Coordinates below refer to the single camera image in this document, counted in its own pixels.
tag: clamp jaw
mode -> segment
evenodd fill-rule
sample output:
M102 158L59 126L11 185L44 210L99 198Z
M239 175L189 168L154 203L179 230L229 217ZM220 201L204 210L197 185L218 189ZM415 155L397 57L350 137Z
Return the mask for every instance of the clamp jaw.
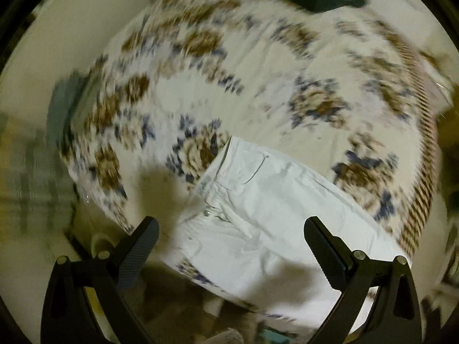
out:
M355 344L420 344L421 314L413 276L405 257L392 262L351 252L317 217L304 224L304 238L333 289L342 292L333 310L309 341L342 344L370 287L379 286L375 301Z
M44 344L109 344L97 324L84 287L93 287L120 343L152 344L125 304L120 292L136 281L159 238L159 224L146 217L113 253L71 262L57 259L46 291L41 320Z

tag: striped trim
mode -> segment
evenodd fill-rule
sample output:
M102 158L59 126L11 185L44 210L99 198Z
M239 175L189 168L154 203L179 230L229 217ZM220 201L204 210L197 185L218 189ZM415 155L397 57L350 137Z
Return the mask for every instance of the striped trim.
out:
M381 29L380 33L398 50L403 63L409 70L420 114L418 129L421 133L422 141L421 166L418 167L417 185L414 189L414 197L408 211L408 218L402 219L403 229L397 239L398 244L412 257L418 249L419 239L431 211L436 181L434 164L436 126L431 114L429 97L425 91L424 79L413 51L401 36L392 31L385 23L378 21L377 24Z

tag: floral fabric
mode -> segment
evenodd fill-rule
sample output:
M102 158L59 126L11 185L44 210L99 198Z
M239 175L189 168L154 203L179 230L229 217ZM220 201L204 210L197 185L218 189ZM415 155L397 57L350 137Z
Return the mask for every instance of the floral fabric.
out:
M189 189L234 135L308 165L415 252L435 127L415 54L370 11L158 0L96 66L102 90L63 158L126 232L154 216L160 248L172 247ZM212 284L186 260L165 261Z

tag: brown flower pattern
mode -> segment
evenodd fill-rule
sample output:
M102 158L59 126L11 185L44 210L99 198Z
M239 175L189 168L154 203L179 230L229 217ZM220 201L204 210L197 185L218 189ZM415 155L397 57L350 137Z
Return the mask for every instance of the brown flower pattern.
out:
M183 43L185 55L201 57L217 49L222 41L222 35L210 30L194 31Z
M376 33L382 35L385 38L385 40L391 43L392 47L397 51L399 51L399 49L404 46L404 43L400 38L400 35L391 30L383 21L375 20L373 22L373 27L375 27Z
M350 52L351 65L370 76L366 91L378 95L387 108L399 119L407 120L414 105L409 89L409 80L403 65L389 62L381 53L362 56Z
M341 128L346 121L341 114L349 108L347 102L336 94L338 84L334 79L325 81L295 80L295 92L289 100L292 128L305 123L306 119L322 120L334 128Z
M150 86L150 79L146 74L133 76L125 86L125 92L131 104L139 102Z
M181 116L180 130L184 138L177 138L172 148L174 154L168 156L166 166L194 185L230 138L228 132L220 131L220 126L220 120L213 120L198 128L188 115Z
M119 160L111 145L100 148L94 155L96 159L96 176L100 187L104 190L118 190L121 176Z
M139 140L139 134L136 133L137 128L130 128L127 125L119 127L115 131L115 138L120 142L126 150L134 151L134 148Z
M107 59L108 59L108 55L105 55L105 54L100 55L94 62L94 65L91 67L91 71L92 72L100 71L105 65L105 63L107 62Z
M311 31L304 24L282 22L271 37L287 45L299 58L310 55L311 43L318 39L318 33Z
M128 52L135 49L142 42L142 35L140 32L133 32L131 36L121 46L122 52Z
M398 157L389 154L378 157L384 145L369 133L356 132L348 138L351 146L347 150L348 162L332 167L336 173L334 183L371 213L377 222L389 220L398 210L403 210L404 193L393 187L393 178L398 168Z
M350 36L353 36L361 41L365 41L366 40L366 34L363 33L358 24L356 22L349 22L349 21L345 21L345 20L339 20L335 27L337 28L337 30L344 34L344 35L350 35Z
M167 9L169 7L176 7L181 0L162 0L161 7Z
M178 3L179 0L163 0L163 3L170 6ZM161 22L153 22L148 31L157 37L159 42L166 38L176 37L180 30L180 24L186 23L187 26L196 27L212 18L215 12L221 11L228 13L240 6L239 0L218 0L214 3L200 3L198 0L187 2L187 8L176 12L172 17ZM126 48L138 45L141 39L134 33L125 42Z
M185 62L183 58L169 57L159 61L157 70L154 74L154 81L157 84L160 78L169 80L178 72L185 69Z
M120 111L119 93L114 93L98 102L96 108L84 120L84 130L89 132L94 126L97 133L104 131L113 125L113 117Z

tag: wall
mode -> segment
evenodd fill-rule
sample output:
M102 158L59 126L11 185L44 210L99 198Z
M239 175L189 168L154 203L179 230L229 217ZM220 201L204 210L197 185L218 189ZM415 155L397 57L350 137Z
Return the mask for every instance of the wall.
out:
M45 127L56 80L87 69L108 40L150 0L52 0L0 76L0 110Z

